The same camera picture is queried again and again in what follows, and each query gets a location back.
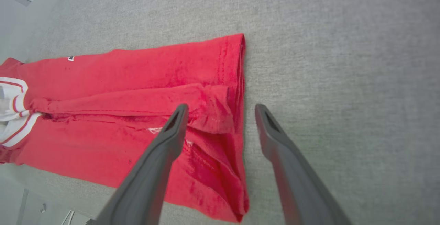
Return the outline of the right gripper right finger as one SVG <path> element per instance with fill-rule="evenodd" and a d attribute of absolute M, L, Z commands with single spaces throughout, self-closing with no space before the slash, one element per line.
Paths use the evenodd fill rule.
<path fill-rule="evenodd" d="M 350 225 L 351 221 L 294 142 L 263 104 L 255 106 L 262 153 L 272 163 L 287 225 Z"/>

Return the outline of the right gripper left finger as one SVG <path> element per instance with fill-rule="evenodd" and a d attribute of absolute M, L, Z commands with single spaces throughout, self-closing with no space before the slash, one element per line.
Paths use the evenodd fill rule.
<path fill-rule="evenodd" d="M 182 153 L 188 106 L 180 104 L 95 221 L 96 225 L 157 225 L 173 162 Z"/>

